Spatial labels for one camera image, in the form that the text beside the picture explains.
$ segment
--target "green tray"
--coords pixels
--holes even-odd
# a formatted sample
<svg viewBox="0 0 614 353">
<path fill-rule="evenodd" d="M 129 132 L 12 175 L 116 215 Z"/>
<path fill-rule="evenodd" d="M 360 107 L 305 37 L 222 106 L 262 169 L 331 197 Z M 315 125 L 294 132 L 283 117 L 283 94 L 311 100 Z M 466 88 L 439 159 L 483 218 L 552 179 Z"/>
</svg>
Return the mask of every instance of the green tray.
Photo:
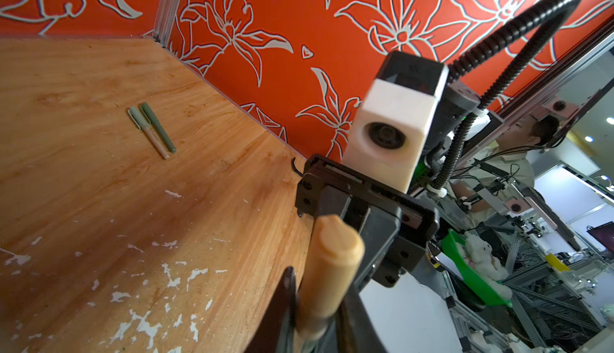
<svg viewBox="0 0 614 353">
<path fill-rule="evenodd" d="M 456 243 L 465 245 L 465 239 L 454 230 L 441 241 L 441 249 L 454 263 L 462 274 L 465 284 L 487 305 L 505 305 L 511 308 L 511 301 L 505 301 L 462 259 Z"/>
</svg>

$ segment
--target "man's shirt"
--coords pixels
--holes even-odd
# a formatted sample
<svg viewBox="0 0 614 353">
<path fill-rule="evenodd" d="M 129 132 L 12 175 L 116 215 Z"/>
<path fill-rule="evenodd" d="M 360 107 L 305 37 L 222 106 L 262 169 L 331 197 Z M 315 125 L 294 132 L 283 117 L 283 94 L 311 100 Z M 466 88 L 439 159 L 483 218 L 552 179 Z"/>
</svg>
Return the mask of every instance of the man's shirt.
<svg viewBox="0 0 614 353">
<path fill-rule="evenodd" d="M 469 160 L 466 166 L 473 165 L 478 160 L 483 160 L 486 157 L 497 153 L 498 147 L 499 145 L 496 143 L 496 141 L 491 142 L 484 149 L 476 153 L 476 155 L 471 160 Z M 501 169 L 503 172 L 511 174 L 513 176 L 513 179 L 518 180 L 528 185 L 529 187 L 533 187 L 535 185 L 535 174 L 533 172 L 533 167 L 527 161 L 526 157 L 526 152 L 514 153 L 511 155 L 499 155 L 491 158 L 485 163 L 494 166 L 495 168 Z M 485 187 L 490 186 L 498 178 L 498 176 L 495 176 L 485 170 L 480 169 L 479 166 L 476 166 L 471 170 L 464 172 L 463 174 L 473 176 L 477 178 L 479 182 L 472 178 L 452 179 L 451 182 L 455 184 L 459 180 L 462 180 L 465 185 L 467 185 L 471 189 L 474 189 L 478 184 L 482 184 Z M 454 192 L 452 192 L 451 189 L 448 190 L 448 193 L 452 196 L 454 195 Z M 515 197 L 513 195 L 512 188 L 502 189 L 498 193 L 496 193 L 496 196 L 503 203 Z M 472 223 L 472 227 L 477 226 L 482 221 L 486 221 L 495 213 L 497 213 L 497 211 L 493 208 L 489 208 L 481 212 L 470 213 L 469 217 Z"/>
</svg>

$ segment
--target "man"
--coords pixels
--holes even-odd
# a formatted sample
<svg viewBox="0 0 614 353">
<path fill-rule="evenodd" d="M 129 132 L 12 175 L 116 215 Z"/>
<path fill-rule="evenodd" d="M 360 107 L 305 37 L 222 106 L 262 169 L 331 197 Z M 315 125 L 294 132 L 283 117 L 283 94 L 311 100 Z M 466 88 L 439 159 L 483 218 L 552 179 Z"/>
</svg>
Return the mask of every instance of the man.
<svg viewBox="0 0 614 353">
<path fill-rule="evenodd" d="M 487 160 L 485 163 L 499 168 L 511 174 L 513 179 L 529 187 L 533 187 L 535 185 L 535 177 L 533 168 L 526 159 L 527 148 L 515 149 L 528 145 L 546 144 L 552 139 L 558 127 L 559 120 L 553 116 L 547 116 L 541 121 L 538 121 L 533 116 L 528 115 L 501 134 L 496 141 L 479 151 L 473 157 L 473 160 L 470 160 L 466 166 L 470 166 L 477 160 L 483 160 L 495 153 L 508 151 L 503 155 L 498 155 Z M 485 187 L 490 186 L 498 177 L 480 169 L 478 166 L 462 174 L 472 177 L 450 180 L 450 186 L 448 188 L 451 188 L 452 192 L 448 190 L 448 193 L 456 198 L 463 196 L 469 198 L 475 194 L 472 188 L 475 188 L 478 184 L 482 184 Z M 497 197 L 501 199 L 502 202 L 506 202 L 513 198 L 513 195 L 510 188 L 505 188 L 497 193 Z M 472 205 L 469 212 L 470 222 L 473 227 L 477 226 L 482 221 L 486 221 L 496 213 L 485 200 L 481 200 Z"/>
</svg>

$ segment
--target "wooden table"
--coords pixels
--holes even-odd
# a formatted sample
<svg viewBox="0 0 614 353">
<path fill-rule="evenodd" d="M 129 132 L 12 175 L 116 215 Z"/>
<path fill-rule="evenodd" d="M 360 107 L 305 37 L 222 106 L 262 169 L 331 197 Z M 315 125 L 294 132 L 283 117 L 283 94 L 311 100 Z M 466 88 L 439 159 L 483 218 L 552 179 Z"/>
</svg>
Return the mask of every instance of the wooden table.
<svg viewBox="0 0 614 353">
<path fill-rule="evenodd" d="M 0 53 L 0 351 L 241 352 L 302 273 L 297 155 L 153 41 Z M 168 161 L 126 114 L 143 101 Z"/>
</svg>

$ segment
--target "orange wallpaper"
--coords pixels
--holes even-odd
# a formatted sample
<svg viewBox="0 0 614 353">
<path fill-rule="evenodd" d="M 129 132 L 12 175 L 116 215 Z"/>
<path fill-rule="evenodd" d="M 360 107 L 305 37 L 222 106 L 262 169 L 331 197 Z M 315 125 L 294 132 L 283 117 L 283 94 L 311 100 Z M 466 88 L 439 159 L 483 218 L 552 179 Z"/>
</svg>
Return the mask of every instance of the orange wallpaper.
<svg viewBox="0 0 614 353">
<path fill-rule="evenodd" d="M 181 0 L 169 49 L 303 155 L 338 160 L 388 51 L 449 63 L 535 1 Z M 613 4 L 584 0 L 506 96 L 610 18 Z M 483 93 L 520 46 L 464 82 Z"/>
<path fill-rule="evenodd" d="M 0 0 L 0 35 L 144 35 L 160 0 Z"/>
</svg>

